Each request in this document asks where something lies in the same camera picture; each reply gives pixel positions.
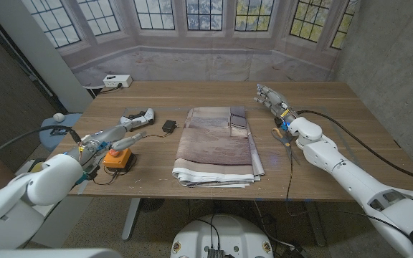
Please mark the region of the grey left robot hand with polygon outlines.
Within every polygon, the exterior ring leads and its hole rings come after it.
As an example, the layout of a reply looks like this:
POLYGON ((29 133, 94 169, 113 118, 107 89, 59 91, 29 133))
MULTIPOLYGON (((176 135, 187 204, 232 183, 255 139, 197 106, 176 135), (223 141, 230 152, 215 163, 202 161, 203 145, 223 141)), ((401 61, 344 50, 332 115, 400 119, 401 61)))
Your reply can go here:
POLYGON ((82 168, 86 169, 98 156, 104 154, 106 151, 110 149, 123 151, 142 139, 143 136, 146 135, 146 131, 125 138, 127 132, 138 127, 140 124, 141 121, 130 121, 106 130, 98 131, 86 136, 79 145, 76 145, 66 152, 66 154, 76 159, 82 168))

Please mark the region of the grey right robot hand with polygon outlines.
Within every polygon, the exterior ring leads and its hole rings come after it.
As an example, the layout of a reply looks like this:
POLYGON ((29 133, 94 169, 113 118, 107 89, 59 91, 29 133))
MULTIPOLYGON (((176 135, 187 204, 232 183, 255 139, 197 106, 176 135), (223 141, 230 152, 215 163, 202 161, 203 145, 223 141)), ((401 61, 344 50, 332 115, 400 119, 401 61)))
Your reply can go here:
POLYGON ((287 99, 266 85, 257 84, 257 97, 254 98, 254 101, 269 108, 270 112, 286 125, 291 124, 298 118, 297 113, 291 108, 287 99))

